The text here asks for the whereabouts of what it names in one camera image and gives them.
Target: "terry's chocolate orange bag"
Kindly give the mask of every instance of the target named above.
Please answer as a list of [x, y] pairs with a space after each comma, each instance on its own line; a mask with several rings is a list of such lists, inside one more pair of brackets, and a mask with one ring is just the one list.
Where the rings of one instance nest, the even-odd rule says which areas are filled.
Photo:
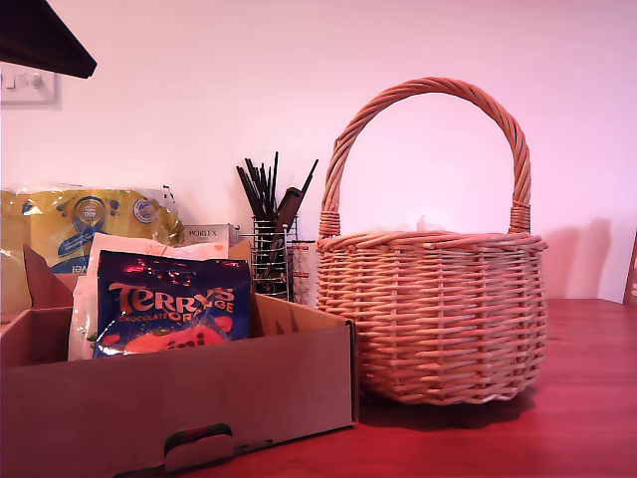
[[102, 251], [94, 358], [246, 339], [250, 270], [245, 261], [190, 261]]

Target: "wooden table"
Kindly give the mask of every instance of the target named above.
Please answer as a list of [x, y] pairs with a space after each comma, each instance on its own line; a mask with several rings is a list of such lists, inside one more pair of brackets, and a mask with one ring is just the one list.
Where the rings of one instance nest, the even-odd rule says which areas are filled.
[[637, 308], [552, 301], [549, 337], [538, 382], [512, 401], [368, 397], [354, 428], [180, 476], [637, 476]]

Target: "pen holder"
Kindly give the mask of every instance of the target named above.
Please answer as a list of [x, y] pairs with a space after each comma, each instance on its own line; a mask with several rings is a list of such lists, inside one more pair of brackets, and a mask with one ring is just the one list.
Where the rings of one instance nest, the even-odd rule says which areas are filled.
[[284, 228], [278, 244], [275, 239], [275, 221], [258, 221], [253, 217], [252, 277], [257, 294], [292, 300], [290, 241], [298, 239], [297, 217], [290, 231]]

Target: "woven basket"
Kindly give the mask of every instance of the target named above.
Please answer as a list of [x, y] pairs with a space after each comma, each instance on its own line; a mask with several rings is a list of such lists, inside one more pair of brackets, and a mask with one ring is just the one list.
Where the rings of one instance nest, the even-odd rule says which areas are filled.
[[[424, 93], [465, 99], [505, 132], [514, 154], [509, 234], [447, 231], [340, 236], [338, 198], [351, 147], [378, 113]], [[529, 148], [518, 122], [477, 87], [423, 78], [369, 102], [334, 144], [320, 214], [318, 308], [354, 319], [363, 386], [403, 403], [509, 400], [532, 383], [546, 342], [531, 236]]]

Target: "wall socket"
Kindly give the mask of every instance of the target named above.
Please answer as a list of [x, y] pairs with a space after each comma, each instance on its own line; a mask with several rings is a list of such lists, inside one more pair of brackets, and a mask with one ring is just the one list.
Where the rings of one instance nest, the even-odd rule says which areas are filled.
[[56, 101], [56, 74], [0, 62], [2, 105], [50, 105]]

